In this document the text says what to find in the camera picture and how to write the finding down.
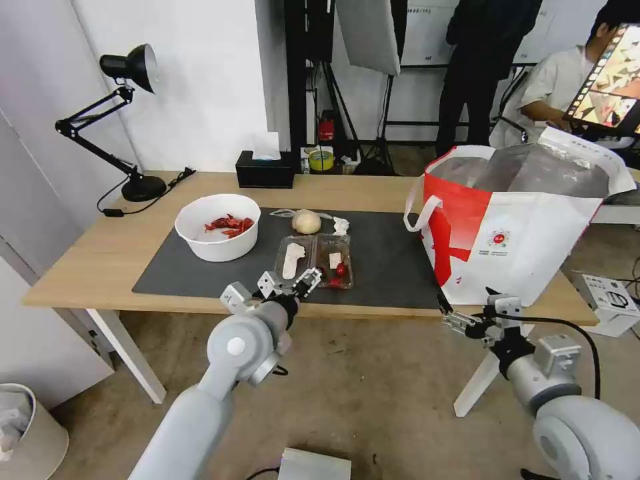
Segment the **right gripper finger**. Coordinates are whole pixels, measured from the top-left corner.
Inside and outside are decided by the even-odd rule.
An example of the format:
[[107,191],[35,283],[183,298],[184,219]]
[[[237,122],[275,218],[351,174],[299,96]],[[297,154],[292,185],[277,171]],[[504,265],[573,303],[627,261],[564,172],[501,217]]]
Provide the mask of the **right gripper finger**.
[[484,334],[482,319],[455,311],[443,293],[437,294],[443,323],[460,334]]
[[487,319],[521,321],[523,306],[518,296],[500,293],[490,287],[486,287],[485,290],[488,297],[483,313]]

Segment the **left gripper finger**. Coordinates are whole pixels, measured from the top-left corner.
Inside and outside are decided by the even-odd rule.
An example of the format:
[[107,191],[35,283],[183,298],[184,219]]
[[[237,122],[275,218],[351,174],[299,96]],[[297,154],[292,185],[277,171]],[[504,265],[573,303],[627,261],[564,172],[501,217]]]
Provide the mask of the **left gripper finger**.
[[273,271],[265,271],[259,278],[257,286],[263,299],[281,294],[281,279]]
[[322,282],[323,276],[321,267],[305,270],[293,283],[293,295],[299,300],[306,299]]

